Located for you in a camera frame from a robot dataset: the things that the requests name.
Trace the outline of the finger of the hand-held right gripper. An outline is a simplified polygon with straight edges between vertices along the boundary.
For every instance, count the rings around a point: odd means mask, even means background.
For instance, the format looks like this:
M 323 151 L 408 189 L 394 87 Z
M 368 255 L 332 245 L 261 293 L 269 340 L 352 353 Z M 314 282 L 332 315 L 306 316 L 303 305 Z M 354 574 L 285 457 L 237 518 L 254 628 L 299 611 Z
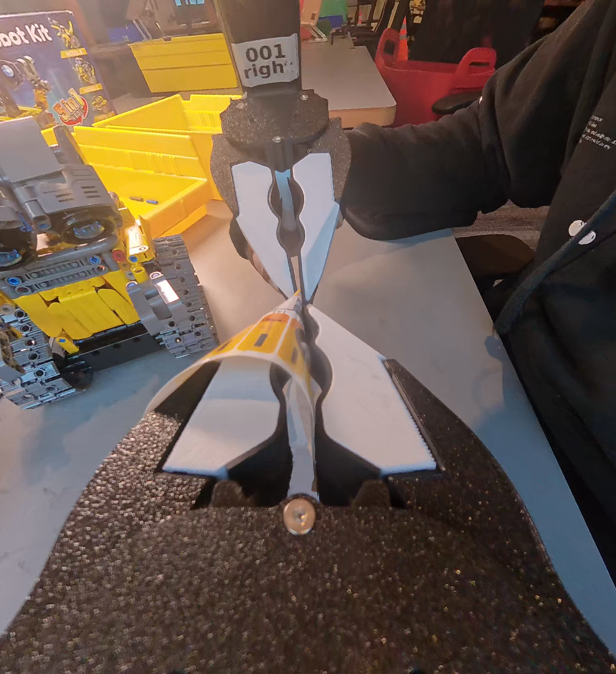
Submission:
M 294 165 L 292 178 L 303 195 L 298 215 L 303 229 L 299 253 L 302 290 L 304 297 L 312 298 L 326 265 L 340 213 L 330 154 L 308 154 Z
M 279 241 L 279 216 L 270 206 L 273 172 L 267 166 L 245 162 L 231 168 L 238 215 L 236 221 L 270 281 L 286 297 L 294 294 L 287 252 Z

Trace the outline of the red plastic tub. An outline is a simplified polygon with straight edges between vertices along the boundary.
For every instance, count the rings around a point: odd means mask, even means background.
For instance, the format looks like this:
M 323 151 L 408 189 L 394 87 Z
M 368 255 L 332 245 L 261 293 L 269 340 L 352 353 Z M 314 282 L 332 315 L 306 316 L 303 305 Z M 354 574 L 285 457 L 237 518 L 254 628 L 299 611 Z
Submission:
M 496 61 L 489 46 L 468 50 L 457 64 L 404 60 L 399 30 L 385 29 L 375 64 L 396 101 L 391 126 L 437 121 L 469 107 L 481 97 Z

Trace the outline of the yellow grey toy brick robot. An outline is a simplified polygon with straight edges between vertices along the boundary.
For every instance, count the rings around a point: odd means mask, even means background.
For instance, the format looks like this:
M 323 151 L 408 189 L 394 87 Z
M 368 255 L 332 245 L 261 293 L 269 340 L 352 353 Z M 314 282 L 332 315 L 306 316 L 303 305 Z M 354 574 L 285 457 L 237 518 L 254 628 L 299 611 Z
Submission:
M 95 371 L 161 348 L 182 358 L 219 344 L 181 235 L 151 240 L 135 223 L 42 253 L 0 269 L 0 391 L 16 406 L 76 395 Z

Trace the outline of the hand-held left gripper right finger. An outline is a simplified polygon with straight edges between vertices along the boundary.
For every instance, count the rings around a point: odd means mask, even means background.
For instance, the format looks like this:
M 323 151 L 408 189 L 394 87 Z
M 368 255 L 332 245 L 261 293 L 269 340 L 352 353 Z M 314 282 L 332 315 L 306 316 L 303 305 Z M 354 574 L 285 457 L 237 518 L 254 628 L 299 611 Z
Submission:
M 315 460 L 324 481 L 363 481 L 435 471 L 438 463 L 385 357 L 319 309 L 315 354 L 329 383 L 316 410 Z

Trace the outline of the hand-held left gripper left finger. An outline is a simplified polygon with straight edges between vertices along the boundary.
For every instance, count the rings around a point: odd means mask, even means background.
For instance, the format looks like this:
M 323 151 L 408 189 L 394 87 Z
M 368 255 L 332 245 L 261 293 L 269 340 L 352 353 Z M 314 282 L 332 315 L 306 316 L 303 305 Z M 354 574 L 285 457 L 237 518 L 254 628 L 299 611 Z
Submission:
M 215 479 L 289 479 L 286 372 L 270 363 L 222 363 L 162 466 Z

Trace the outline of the blue robot kit box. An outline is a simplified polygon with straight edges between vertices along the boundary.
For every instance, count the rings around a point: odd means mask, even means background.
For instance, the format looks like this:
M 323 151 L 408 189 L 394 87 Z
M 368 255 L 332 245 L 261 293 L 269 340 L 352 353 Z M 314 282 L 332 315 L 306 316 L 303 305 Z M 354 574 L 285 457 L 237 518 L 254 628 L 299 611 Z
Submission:
M 72 12 L 0 15 L 0 122 L 32 117 L 48 130 L 115 115 Z

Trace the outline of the white wood-edged side table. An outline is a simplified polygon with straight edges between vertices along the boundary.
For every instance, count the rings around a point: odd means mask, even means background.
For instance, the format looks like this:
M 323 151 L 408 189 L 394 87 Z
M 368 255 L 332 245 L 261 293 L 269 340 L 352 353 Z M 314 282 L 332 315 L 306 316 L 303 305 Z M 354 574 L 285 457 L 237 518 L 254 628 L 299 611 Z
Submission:
M 346 40 L 303 44 L 302 84 L 328 101 L 329 117 L 349 130 L 365 123 L 389 127 L 396 101 L 369 51 Z

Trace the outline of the white sticker sheet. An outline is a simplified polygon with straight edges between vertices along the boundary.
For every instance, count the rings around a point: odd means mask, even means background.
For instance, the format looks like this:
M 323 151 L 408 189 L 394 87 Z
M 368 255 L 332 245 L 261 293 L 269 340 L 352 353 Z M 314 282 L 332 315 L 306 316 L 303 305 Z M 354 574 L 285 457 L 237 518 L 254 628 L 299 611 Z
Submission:
M 178 433 L 186 425 L 220 364 L 270 363 L 281 367 L 289 376 L 284 396 L 287 403 L 288 440 L 293 457 L 292 472 L 289 479 L 229 480 L 237 482 L 248 495 L 258 494 L 270 501 L 299 493 L 318 498 L 313 450 L 315 421 L 312 380 L 303 308 L 298 295 L 291 297 L 174 376 L 155 395 L 147 412 L 167 415 L 170 403 L 186 405 L 179 429 L 169 441 L 165 457 L 161 460 L 161 470 Z

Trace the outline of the grey desk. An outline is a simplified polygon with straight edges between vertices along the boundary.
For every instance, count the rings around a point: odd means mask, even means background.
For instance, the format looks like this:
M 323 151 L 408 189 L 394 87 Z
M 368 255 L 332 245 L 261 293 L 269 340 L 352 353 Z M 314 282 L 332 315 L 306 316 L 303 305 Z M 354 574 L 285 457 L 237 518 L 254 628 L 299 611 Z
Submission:
M 450 231 L 335 233 L 315 306 L 395 358 L 475 432 L 530 512 L 556 571 L 616 656 L 616 589 Z M 90 390 L 23 410 L 0 399 L 0 635 L 67 516 L 152 397 L 193 360 L 161 350 Z

